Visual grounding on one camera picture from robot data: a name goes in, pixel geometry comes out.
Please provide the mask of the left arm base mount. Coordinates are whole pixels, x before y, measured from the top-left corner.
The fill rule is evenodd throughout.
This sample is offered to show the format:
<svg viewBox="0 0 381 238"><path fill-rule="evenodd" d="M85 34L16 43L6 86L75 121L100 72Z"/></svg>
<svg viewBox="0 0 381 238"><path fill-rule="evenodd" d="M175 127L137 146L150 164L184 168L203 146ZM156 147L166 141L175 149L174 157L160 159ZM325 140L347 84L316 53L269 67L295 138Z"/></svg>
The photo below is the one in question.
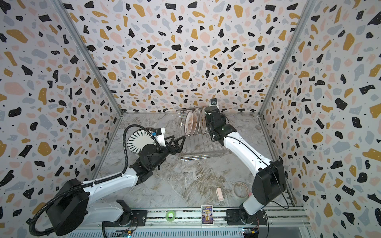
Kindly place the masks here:
<svg viewBox="0 0 381 238"><path fill-rule="evenodd" d="M124 212L122 216L115 222L105 222L105 227L114 228L136 228L144 227L147 220L147 210L133 210L132 212Z"/></svg>

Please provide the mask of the black white striped plate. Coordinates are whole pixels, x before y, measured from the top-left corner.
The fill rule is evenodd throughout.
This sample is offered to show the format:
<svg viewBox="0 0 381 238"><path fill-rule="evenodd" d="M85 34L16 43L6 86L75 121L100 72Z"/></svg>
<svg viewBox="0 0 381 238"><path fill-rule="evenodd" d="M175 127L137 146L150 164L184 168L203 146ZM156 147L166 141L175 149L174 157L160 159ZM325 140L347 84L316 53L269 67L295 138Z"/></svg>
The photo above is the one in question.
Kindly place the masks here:
<svg viewBox="0 0 381 238"><path fill-rule="evenodd" d="M135 154L138 154L148 144L155 145L155 142L150 133L143 129L135 131L127 139L127 149Z"/></svg>

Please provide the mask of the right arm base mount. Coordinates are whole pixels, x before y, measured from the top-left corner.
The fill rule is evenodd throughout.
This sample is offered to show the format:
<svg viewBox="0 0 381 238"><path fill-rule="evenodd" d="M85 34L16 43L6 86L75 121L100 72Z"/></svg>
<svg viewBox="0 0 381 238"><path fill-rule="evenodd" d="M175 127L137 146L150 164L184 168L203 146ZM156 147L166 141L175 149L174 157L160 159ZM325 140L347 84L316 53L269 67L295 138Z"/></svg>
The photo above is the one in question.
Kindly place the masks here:
<svg viewBox="0 0 381 238"><path fill-rule="evenodd" d="M254 215L249 215L245 209L228 209L224 218L228 225L267 225L267 216L260 210Z"/></svg>

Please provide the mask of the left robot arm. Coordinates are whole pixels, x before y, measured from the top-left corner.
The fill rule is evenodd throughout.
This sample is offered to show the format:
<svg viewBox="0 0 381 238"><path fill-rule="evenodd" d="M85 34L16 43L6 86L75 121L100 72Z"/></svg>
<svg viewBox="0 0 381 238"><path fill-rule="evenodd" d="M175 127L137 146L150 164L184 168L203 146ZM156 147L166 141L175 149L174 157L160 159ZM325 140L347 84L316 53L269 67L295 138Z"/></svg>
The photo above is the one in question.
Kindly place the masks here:
<svg viewBox="0 0 381 238"><path fill-rule="evenodd" d="M164 138L164 146L147 144L139 152L134 164L111 176L80 182L67 181L58 194L48 201L30 220L29 232L41 237L55 233L63 236L80 225L115 223L118 226L131 225L136 221L131 208L122 199L110 204L97 201L121 189L134 187L148 180L158 170L168 155L182 152L185 136Z"/></svg>

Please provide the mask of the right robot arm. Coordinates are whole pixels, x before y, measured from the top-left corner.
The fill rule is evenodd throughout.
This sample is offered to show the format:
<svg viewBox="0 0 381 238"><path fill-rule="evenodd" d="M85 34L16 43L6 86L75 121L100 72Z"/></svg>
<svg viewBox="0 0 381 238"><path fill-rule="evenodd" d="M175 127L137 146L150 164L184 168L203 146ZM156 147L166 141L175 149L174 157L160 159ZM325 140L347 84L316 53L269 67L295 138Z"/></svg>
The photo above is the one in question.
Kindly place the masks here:
<svg viewBox="0 0 381 238"><path fill-rule="evenodd" d="M272 161L250 146L237 130L226 122L217 106L205 109L205 120L211 139L235 154L254 176L252 194L241 204L243 217L255 215L285 192L286 177L280 161Z"/></svg>

